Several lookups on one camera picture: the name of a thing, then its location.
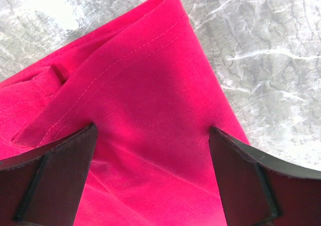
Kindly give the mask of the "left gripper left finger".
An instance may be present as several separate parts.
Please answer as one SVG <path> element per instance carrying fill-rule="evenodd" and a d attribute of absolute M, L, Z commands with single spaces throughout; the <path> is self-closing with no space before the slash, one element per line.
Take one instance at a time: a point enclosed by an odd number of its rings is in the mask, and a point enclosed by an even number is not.
<path fill-rule="evenodd" d="M 73 225 L 96 140 L 92 124 L 1 160 L 1 225 Z"/>

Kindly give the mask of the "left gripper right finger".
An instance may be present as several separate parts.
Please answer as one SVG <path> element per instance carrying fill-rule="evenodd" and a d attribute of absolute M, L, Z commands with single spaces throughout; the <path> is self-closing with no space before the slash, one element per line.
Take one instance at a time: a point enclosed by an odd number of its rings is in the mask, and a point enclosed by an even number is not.
<path fill-rule="evenodd" d="M 320 225 L 320 171 L 211 128 L 209 147 L 227 225 Z"/>

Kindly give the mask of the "magenta pink t-shirt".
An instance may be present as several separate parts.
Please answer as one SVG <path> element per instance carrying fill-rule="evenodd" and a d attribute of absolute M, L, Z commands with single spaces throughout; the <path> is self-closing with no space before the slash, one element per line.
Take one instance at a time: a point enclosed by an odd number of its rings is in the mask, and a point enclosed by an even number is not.
<path fill-rule="evenodd" d="M 75 225 L 225 225 L 210 127 L 247 138 L 181 0 L 148 0 L 1 83 L 1 157 L 88 124 Z"/>

